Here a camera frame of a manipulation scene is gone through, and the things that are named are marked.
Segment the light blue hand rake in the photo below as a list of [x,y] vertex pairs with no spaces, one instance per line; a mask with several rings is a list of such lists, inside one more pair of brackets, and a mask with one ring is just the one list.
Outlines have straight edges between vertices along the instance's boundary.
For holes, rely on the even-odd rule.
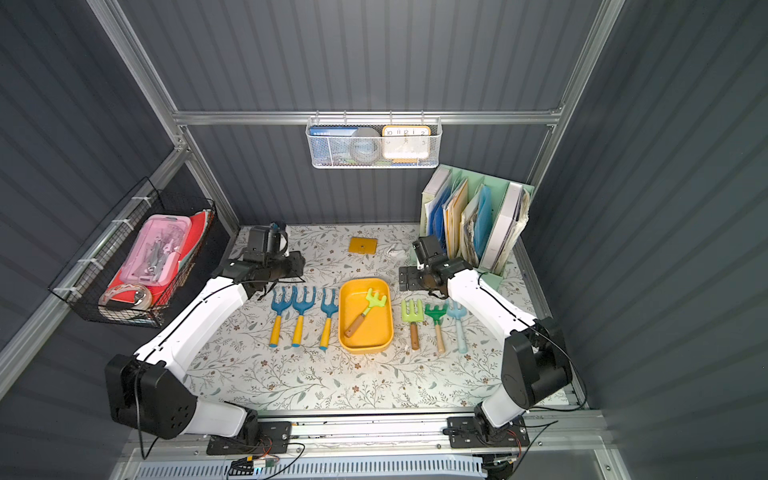
[[447,315],[455,323],[458,352],[460,354],[467,354],[468,346],[463,328],[463,319],[467,315],[467,310],[463,305],[451,299],[447,301],[447,306]]

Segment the blue rake yellow handle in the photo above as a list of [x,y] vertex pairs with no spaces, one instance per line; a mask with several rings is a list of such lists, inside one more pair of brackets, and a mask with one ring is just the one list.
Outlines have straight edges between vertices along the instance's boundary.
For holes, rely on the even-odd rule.
[[316,293],[317,290],[315,287],[309,289],[308,287],[304,286],[302,291],[299,291],[296,286],[292,288],[292,307],[298,314],[291,342],[294,348],[301,346],[305,314],[310,308],[314,306],[316,301]]
[[281,289],[281,293],[278,294],[276,290],[273,291],[273,299],[271,303],[271,309],[275,313],[275,319],[273,322],[269,346],[271,348],[277,348],[279,346],[282,319],[283,314],[293,305],[293,295],[286,287]]

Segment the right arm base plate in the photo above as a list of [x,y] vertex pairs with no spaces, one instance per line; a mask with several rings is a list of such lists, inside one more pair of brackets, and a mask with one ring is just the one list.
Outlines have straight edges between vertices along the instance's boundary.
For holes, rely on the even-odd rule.
[[447,419],[442,434],[448,437],[453,449],[521,449],[530,444],[528,429],[522,421],[493,427],[474,416],[453,416]]

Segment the light green hand rake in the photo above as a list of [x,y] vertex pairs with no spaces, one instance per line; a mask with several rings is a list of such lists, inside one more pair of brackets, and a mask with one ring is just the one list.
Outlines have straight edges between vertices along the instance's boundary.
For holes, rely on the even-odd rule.
[[420,349],[418,326],[423,322],[424,307],[423,301],[403,300],[401,302],[401,319],[409,325],[411,349],[417,351]]

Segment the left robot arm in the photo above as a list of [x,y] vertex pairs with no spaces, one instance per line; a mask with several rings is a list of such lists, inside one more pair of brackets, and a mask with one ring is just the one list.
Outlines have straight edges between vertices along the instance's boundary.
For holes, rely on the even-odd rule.
[[134,354],[116,355],[106,365],[112,420],[164,440],[202,434],[256,445],[255,411],[206,401],[183,380],[225,320],[255,293],[268,293],[283,279],[300,278],[305,264],[302,254],[288,247],[285,223],[252,228],[245,251],[222,262],[167,327]]

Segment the blue fork yellow handle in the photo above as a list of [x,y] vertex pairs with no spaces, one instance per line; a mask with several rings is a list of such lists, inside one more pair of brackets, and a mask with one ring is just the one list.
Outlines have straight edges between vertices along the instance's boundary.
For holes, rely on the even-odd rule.
[[336,296],[337,296],[336,289],[333,289],[333,288],[323,289],[323,297],[322,297],[320,309],[322,313],[325,315],[325,323],[324,323],[324,327],[323,327],[323,331],[322,331],[322,334],[320,337],[320,343],[319,343],[319,348],[322,351],[326,351],[329,347],[333,315],[338,312]]

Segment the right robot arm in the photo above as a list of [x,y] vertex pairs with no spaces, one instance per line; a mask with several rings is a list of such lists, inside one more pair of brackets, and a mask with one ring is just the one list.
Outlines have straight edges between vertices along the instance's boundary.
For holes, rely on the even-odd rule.
[[515,306],[466,260],[451,258],[434,235],[412,243],[414,266],[401,269],[400,289],[452,300],[479,320],[500,342],[500,386],[474,409],[479,431],[513,423],[573,381],[575,369],[559,324]]

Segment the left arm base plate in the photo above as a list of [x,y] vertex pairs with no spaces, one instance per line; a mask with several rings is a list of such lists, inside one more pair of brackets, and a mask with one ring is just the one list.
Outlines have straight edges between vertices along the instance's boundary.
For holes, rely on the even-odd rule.
[[235,437],[212,435],[206,448],[209,456],[284,454],[291,439],[292,423],[258,422],[245,425]]

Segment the lime green hand fork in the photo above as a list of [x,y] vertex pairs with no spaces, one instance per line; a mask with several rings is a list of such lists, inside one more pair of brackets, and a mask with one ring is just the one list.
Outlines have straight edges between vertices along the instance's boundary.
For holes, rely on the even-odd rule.
[[373,308],[385,307],[387,304],[387,296],[381,295],[378,291],[375,291],[373,288],[369,288],[367,290],[365,295],[365,300],[367,301],[367,306],[355,318],[355,320],[350,324],[350,326],[344,331],[344,335],[346,338],[351,338],[356,333],[356,331],[360,328],[362,323],[365,321],[367,315],[370,313],[370,311]]

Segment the dark green hand rake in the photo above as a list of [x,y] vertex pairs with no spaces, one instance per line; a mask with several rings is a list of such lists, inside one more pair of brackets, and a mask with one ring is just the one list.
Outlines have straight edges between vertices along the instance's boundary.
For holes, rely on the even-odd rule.
[[437,351],[439,354],[446,352],[445,343],[442,335],[442,322],[447,314],[448,307],[436,304],[427,304],[425,306],[425,315],[428,316],[434,325]]

